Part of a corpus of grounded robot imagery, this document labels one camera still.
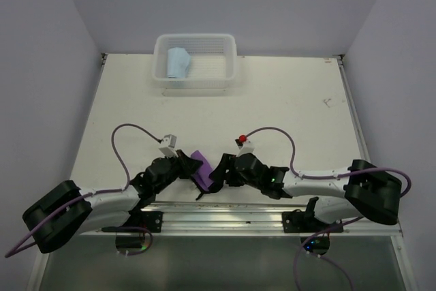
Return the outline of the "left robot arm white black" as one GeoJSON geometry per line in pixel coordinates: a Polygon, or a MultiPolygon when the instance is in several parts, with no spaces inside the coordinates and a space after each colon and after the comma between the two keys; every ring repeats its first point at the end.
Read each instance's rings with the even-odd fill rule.
{"type": "Polygon", "coordinates": [[[43,254],[54,252],[83,232],[104,228],[137,230],[140,211],[177,179],[191,179],[203,162],[181,150],[174,157],[154,159],[127,189],[82,189],[73,180],[58,184],[30,206],[22,219],[43,254]]]}

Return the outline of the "light blue towel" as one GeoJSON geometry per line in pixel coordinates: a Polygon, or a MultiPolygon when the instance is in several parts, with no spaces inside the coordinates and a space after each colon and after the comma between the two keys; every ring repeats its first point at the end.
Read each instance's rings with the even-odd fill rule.
{"type": "Polygon", "coordinates": [[[190,64],[191,56],[184,48],[170,48],[167,57],[167,78],[186,78],[190,64]]]}

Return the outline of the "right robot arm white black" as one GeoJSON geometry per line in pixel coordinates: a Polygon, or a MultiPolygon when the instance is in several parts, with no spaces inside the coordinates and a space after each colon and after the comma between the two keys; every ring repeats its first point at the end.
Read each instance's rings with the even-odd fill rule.
{"type": "Polygon", "coordinates": [[[362,159],[325,176],[310,176],[287,167],[267,166],[252,153],[225,154],[209,177],[213,191],[224,185],[248,185],[275,200],[311,196],[303,222],[314,232],[353,217],[388,226],[398,222],[402,182],[362,159]]]}

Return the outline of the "purple and grey towel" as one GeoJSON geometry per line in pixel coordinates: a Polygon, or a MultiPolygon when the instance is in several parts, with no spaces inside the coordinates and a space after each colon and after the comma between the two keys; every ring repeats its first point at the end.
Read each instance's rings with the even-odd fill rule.
{"type": "Polygon", "coordinates": [[[209,175],[213,172],[213,169],[209,164],[208,160],[205,158],[205,156],[203,156],[203,154],[199,150],[194,151],[191,154],[191,158],[202,162],[202,165],[197,170],[197,172],[193,174],[192,177],[192,181],[200,191],[200,194],[197,196],[196,201],[201,199],[201,197],[205,194],[217,193],[220,190],[219,185],[216,184],[209,177],[209,175]]]}

